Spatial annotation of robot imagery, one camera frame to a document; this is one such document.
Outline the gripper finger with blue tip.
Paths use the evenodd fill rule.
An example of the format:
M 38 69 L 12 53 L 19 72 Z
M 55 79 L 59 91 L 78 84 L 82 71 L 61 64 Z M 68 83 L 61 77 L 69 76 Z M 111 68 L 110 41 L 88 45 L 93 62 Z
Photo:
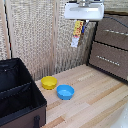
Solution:
M 86 26 L 89 24 L 89 20 L 86 20 L 84 23 L 84 27 L 86 28 Z

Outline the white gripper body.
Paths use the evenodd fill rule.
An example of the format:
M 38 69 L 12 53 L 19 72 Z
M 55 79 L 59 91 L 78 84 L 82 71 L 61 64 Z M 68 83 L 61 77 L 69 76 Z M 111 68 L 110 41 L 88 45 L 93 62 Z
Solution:
M 104 4 L 96 1 L 80 7 L 78 3 L 66 3 L 64 18 L 71 20 L 99 21 L 104 16 Z

